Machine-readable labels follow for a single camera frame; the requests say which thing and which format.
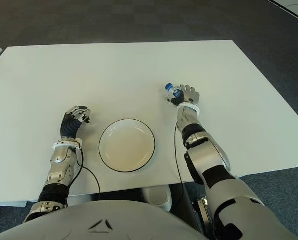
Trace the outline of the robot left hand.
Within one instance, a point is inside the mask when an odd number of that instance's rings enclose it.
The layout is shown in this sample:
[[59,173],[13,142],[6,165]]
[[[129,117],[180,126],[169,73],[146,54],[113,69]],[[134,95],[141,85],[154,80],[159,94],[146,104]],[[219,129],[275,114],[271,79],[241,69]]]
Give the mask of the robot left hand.
[[75,139],[80,126],[83,123],[89,123],[90,113],[90,109],[81,105],[74,106],[66,111],[60,126],[60,137]]

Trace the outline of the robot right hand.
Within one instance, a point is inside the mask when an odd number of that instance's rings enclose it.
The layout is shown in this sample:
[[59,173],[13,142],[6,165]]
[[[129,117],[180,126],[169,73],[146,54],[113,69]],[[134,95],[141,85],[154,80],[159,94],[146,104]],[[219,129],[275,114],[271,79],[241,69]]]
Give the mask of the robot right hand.
[[199,103],[199,92],[189,85],[173,85],[168,83],[165,86],[167,91],[166,100],[176,107],[195,109]]

